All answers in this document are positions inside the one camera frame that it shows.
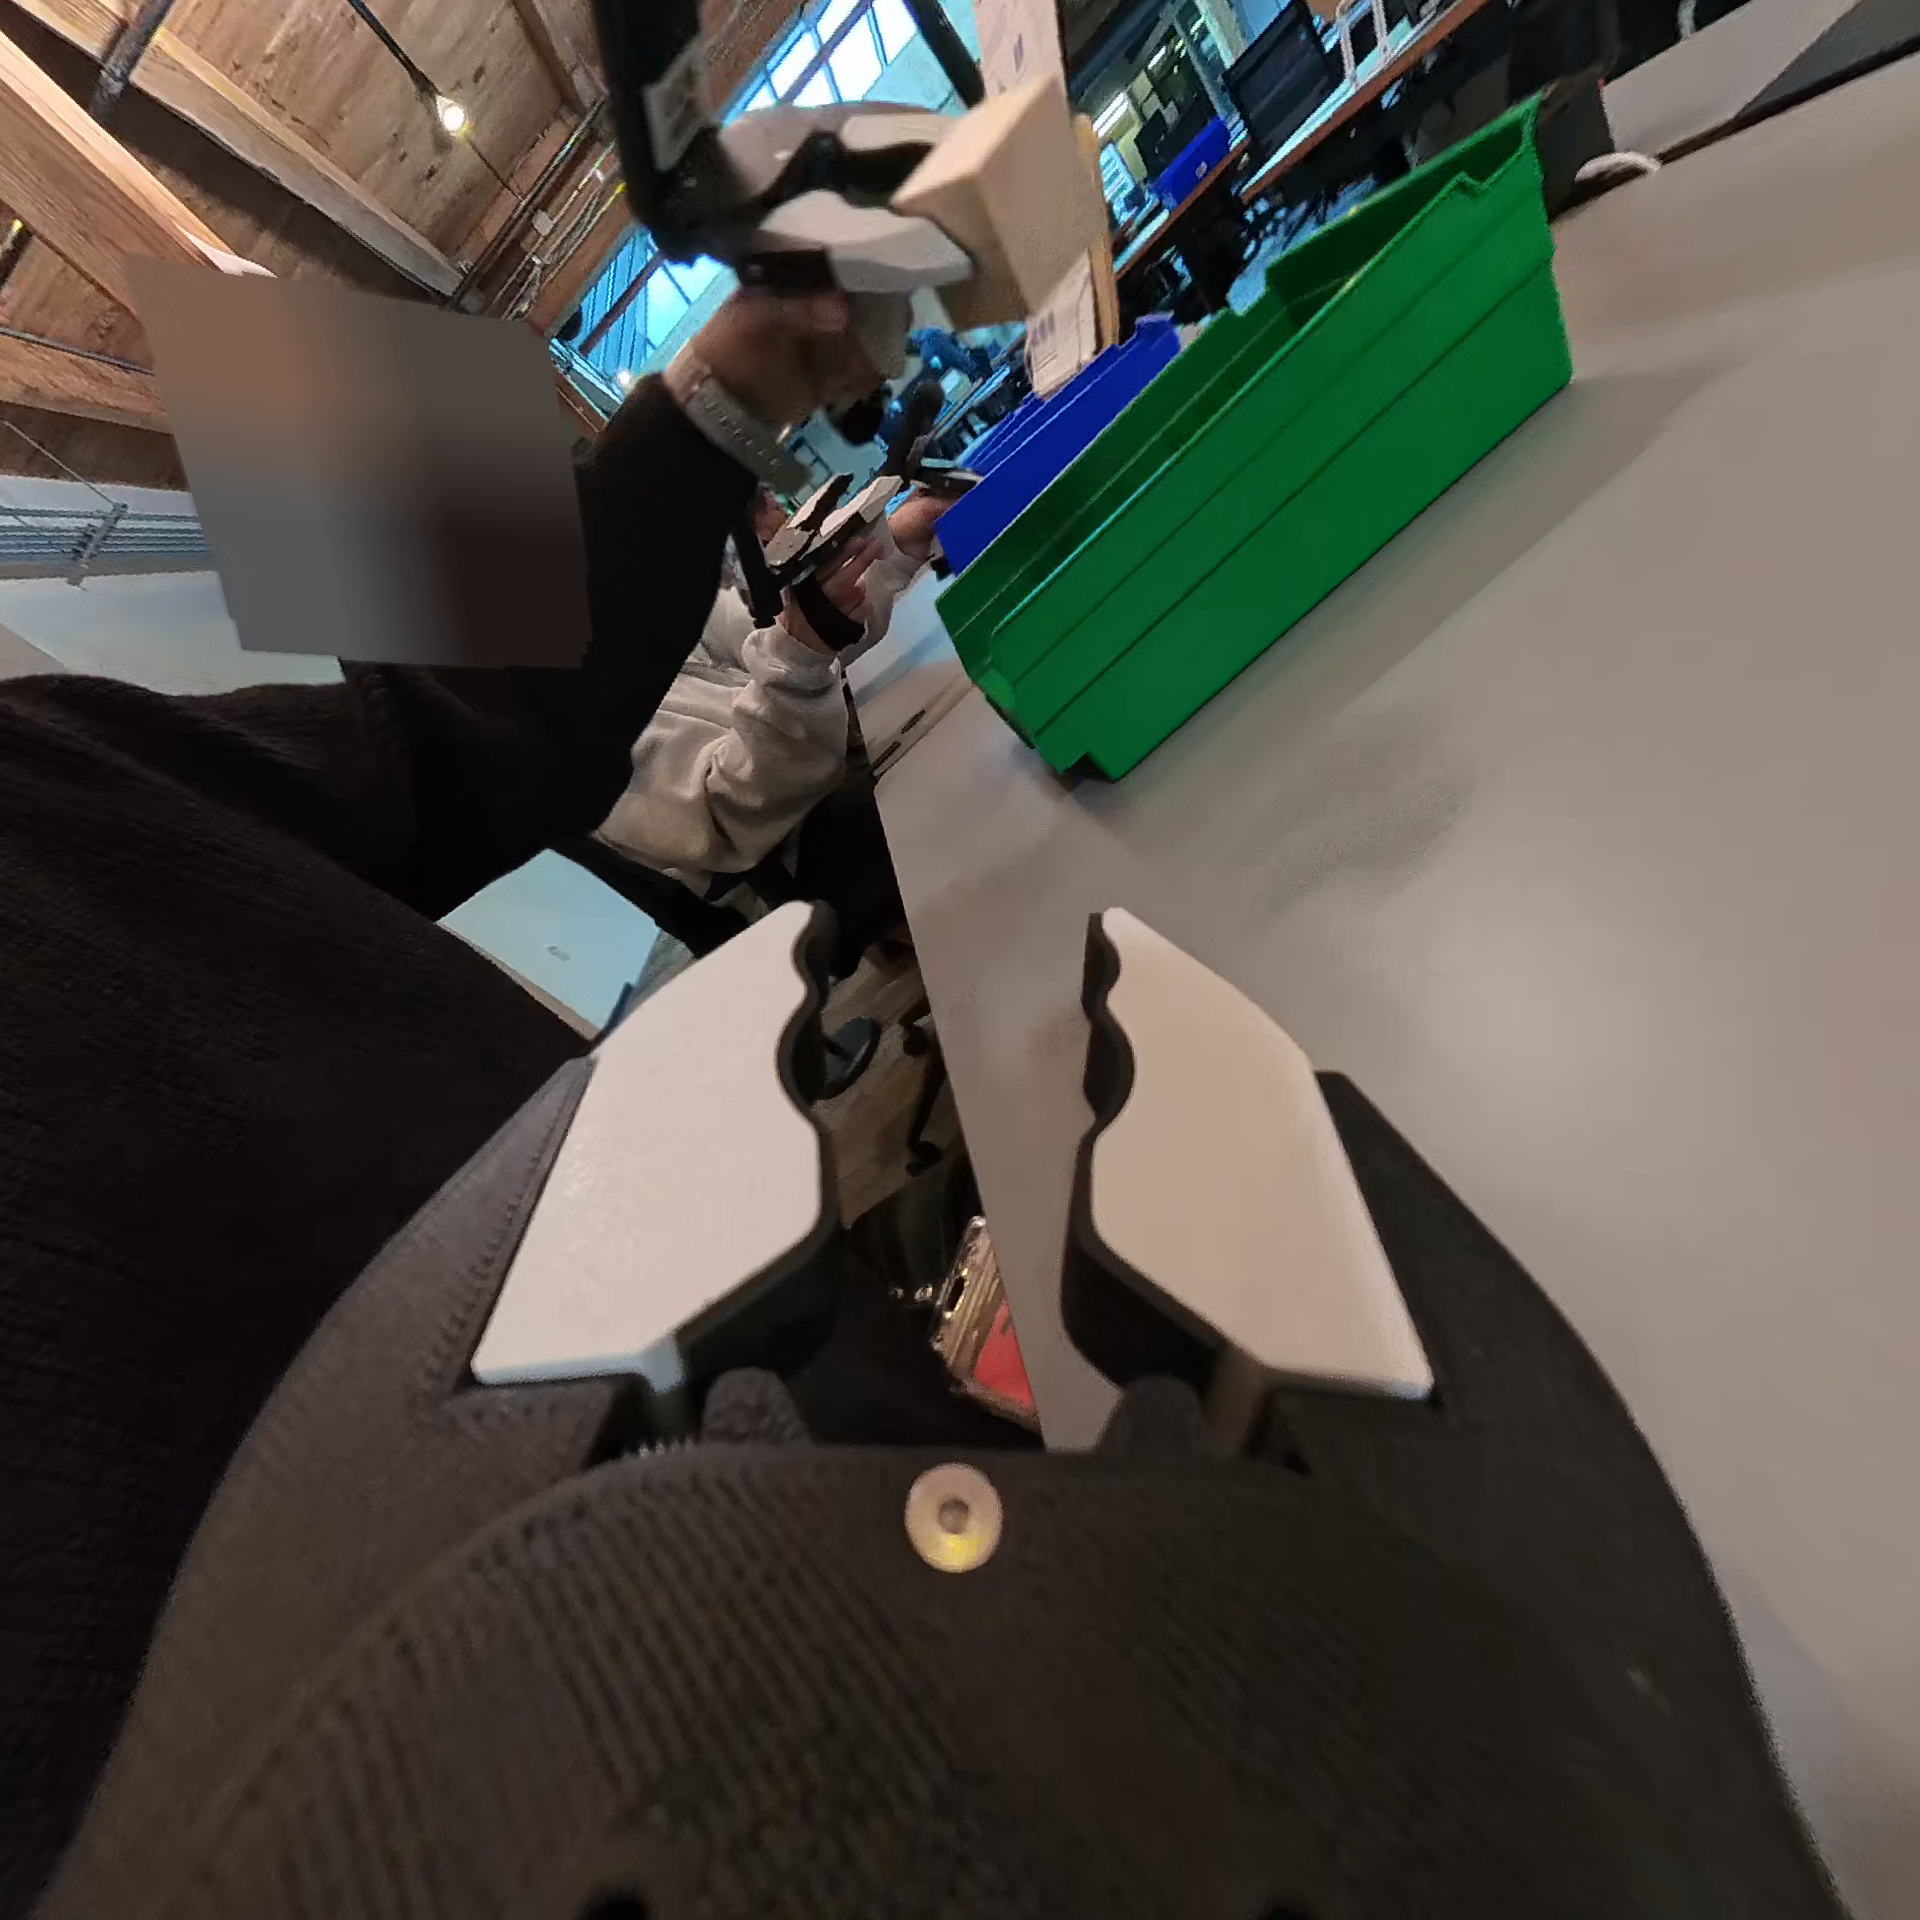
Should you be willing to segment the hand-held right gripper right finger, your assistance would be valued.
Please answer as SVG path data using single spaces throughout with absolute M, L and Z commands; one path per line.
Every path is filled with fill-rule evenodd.
M 1433 1365 L 1308 1055 L 1132 912 L 1085 946 L 1061 1319 L 1092 1365 L 1421 1405 Z

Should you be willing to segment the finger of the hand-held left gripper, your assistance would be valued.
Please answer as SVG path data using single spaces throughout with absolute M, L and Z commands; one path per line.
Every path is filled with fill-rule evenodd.
M 841 195 L 798 195 L 746 238 L 746 284 L 779 298 L 915 295 L 965 280 L 973 257 L 942 228 Z
M 725 219 L 772 219 L 811 198 L 888 210 L 960 125 L 955 113 L 888 101 L 756 108 L 717 128 L 717 210 Z

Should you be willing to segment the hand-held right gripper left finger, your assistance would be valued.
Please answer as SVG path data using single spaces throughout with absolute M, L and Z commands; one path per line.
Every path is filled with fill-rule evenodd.
M 813 1109 L 835 921 L 791 901 L 595 1044 L 477 1340 L 477 1384 L 698 1386 L 828 1244 Z

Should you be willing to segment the large plain wooden cube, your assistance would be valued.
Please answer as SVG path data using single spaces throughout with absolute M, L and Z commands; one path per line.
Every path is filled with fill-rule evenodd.
M 1098 167 L 1059 76 L 969 108 L 888 210 L 927 223 L 965 256 L 965 274 L 939 280 L 955 331 L 1034 320 L 1107 235 Z

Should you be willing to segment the green plastic bin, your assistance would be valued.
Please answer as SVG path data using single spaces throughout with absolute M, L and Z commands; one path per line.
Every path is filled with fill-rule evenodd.
M 1129 773 L 1570 382 L 1544 101 L 1279 256 L 946 582 L 1048 768 Z

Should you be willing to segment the person's left forearm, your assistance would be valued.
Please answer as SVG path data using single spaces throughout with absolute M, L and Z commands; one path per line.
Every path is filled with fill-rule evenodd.
M 368 762 L 332 859 L 415 918 L 445 918 L 608 818 L 640 731 L 701 637 L 755 483 L 649 376 L 583 461 L 577 492 L 591 614 L 577 666 L 342 666 Z

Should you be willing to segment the grey desk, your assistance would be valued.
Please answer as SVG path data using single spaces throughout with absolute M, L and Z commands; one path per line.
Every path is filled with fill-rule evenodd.
M 1564 219 L 1570 388 L 1121 785 L 963 682 L 877 801 L 1046 1439 L 1086 915 L 1347 1073 L 1714 1557 L 1857 1917 L 1915 1917 L 1915 59 Z

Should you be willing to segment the person's left hand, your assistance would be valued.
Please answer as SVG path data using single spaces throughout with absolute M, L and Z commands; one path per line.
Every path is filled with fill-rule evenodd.
M 693 357 L 772 435 L 787 435 L 816 411 L 846 411 L 899 380 L 905 337 L 876 357 L 860 333 L 850 295 L 779 298 L 737 287 L 701 324 Z

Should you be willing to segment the instruction sheet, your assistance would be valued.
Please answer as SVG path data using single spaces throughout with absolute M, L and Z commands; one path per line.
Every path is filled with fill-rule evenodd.
M 1066 99 L 1065 29 L 1059 2 L 975 2 L 975 51 L 987 93 L 1014 91 L 1024 83 L 1048 83 Z M 1073 138 L 1073 157 L 1059 187 L 1040 188 L 1046 201 L 1065 195 L 1070 238 L 1101 238 L 1103 210 L 1098 172 L 1086 163 L 1085 139 Z M 1080 247 L 1065 277 L 1040 306 L 1024 320 L 1027 382 L 1037 398 L 1065 388 L 1101 349 L 1095 300 L 1095 247 Z

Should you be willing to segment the wooden document stand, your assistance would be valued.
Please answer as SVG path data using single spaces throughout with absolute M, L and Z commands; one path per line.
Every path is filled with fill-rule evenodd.
M 1077 110 L 1070 105 L 1070 99 L 1066 99 L 1066 108 L 1073 110 L 1077 138 L 1085 139 L 1085 152 L 1098 167 L 1098 183 L 1101 183 L 1098 138 L 1092 129 L 1092 117 L 1085 110 Z M 1092 257 L 1095 257 L 1095 300 L 1098 300 L 1098 342 L 1101 342 L 1098 357 L 1101 357 L 1103 349 L 1109 349 L 1118 342 L 1118 315 L 1114 315 L 1118 314 L 1118 295 L 1114 295 L 1109 219 L 1107 219 L 1107 235 L 1095 246 L 1095 256 Z

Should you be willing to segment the grey wristwatch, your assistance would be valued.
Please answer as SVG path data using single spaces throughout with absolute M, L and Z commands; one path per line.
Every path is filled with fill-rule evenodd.
M 806 466 L 783 448 L 783 435 L 755 418 L 698 349 L 671 357 L 663 388 L 701 441 L 772 492 L 792 495 L 806 483 Z

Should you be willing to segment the blue plastic bin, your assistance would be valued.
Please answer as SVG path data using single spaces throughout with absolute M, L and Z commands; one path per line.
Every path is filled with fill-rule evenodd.
M 984 448 L 963 457 L 975 475 L 935 524 L 935 567 L 965 572 L 1179 357 L 1183 331 L 1146 314 L 1132 337 L 1095 357 L 1053 396 L 1024 398 Z
M 1150 188 L 1156 201 L 1172 216 L 1184 204 L 1234 152 L 1248 142 L 1242 121 L 1209 117 L 1195 125 L 1167 157 L 1154 163 Z

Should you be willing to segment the black monitor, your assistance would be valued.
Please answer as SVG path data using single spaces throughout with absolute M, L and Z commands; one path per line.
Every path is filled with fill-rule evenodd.
M 1279 2 L 1223 76 L 1242 129 L 1259 152 L 1286 148 L 1346 83 L 1342 55 L 1308 2 Z

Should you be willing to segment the person's black sweater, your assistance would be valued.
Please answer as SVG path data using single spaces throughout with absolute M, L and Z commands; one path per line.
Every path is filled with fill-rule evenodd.
M 252 1418 L 577 1038 L 445 927 L 600 823 L 643 687 L 3 687 L 3 1917 Z

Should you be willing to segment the black ceiling pipe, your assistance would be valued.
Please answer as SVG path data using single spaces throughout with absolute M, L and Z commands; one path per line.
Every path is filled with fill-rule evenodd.
M 89 110 L 97 125 L 112 125 L 134 72 L 141 68 L 141 63 L 147 59 L 161 27 L 169 19 L 176 2 L 169 0 L 154 0 L 154 2 L 136 2 L 128 15 L 128 22 L 120 22 L 118 37 L 112 39 L 106 51 L 102 55 L 97 66 L 97 83 L 89 101 Z

